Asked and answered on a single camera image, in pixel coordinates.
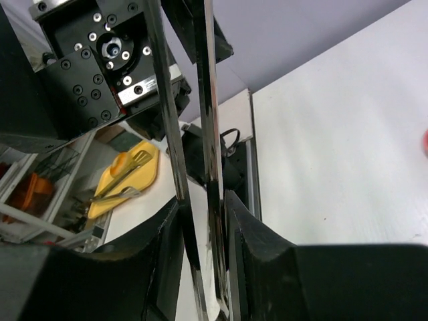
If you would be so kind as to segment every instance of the black cable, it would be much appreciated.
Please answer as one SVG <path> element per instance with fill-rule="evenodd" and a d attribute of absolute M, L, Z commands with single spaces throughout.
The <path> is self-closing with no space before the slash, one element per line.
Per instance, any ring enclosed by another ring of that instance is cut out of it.
<path fill-rule="evenodd" d="M 233 141 L 233 143 L 229 147 L 226 148 L 226 151 L 224 152 L 224 155 L 223 155 L 223 156 L 226 156 L 226 157 L 229 157 L 229 156 L 231 156 L 231 155 L 233 155 L 235 153 L 236 146 L 238 145 L 239 139 L 241 138 L 241 132 L 237 128 L 232 128 L 232 129 L 226 130 L 223 134 L 220 135 L 221 144 L 223 144 L 223 145 L 226 146 L 226 141 L 225 141 L 224 138 L 227 135 L 231 134 L 232 132 L 236 132 L 236 138 Z"/>

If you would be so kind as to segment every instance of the white wall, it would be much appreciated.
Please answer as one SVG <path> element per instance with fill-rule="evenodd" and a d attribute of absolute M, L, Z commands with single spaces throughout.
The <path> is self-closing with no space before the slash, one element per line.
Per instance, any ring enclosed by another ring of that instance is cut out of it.
<path fill-rule="evenodd" d="M 296 69 L 409 0 L 213 0 L 215 16 L 235 55 L 217 66 L 219 102 L 245 88 L 255 92 Z M 27 8 L 32 0 L 0 0 L 39 45 L 42 36 Z M 170 47 L 193 88 L 183 120 L 199 115 L 196 69 L 172 27 Z"/>

